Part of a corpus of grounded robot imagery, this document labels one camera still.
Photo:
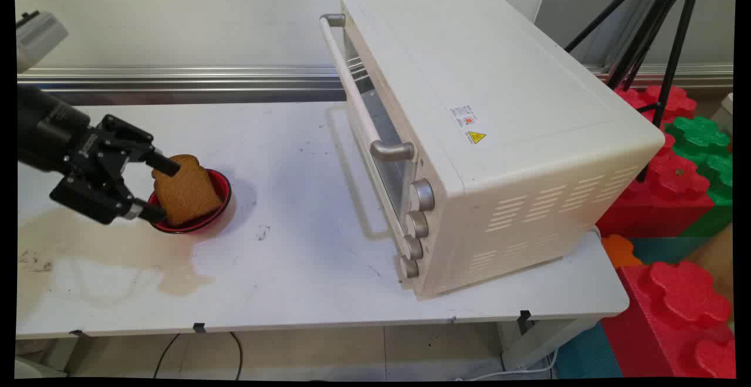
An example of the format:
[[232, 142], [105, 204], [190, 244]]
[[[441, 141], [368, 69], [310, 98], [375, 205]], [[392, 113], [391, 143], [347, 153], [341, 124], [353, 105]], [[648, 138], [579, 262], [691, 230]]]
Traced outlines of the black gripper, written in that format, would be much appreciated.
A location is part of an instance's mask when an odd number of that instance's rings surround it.
[[[112, 114], [105, 115], [97, 126], [90, 122], [87, 114], [66, 102], [36, 87], [18, 85], [17, 159], [38, 171], [62, 174], [63, 179], [49, 194], [51, 200], [105, 226], [117, 218], [162, 222], [166, 210], [134, 197], [121, 181], [126, 158], [167, 176], [177, 174], [180, 163], [163, 155], [153, 145], [150, 133]], [[93, 130], [101, 135], [102, 154], [125, 159], [117, 173], [109, 175], [101, 165], [89, 165], [88, 151], [82, 154], [84, 164], [77, 165], [75, 155]]]

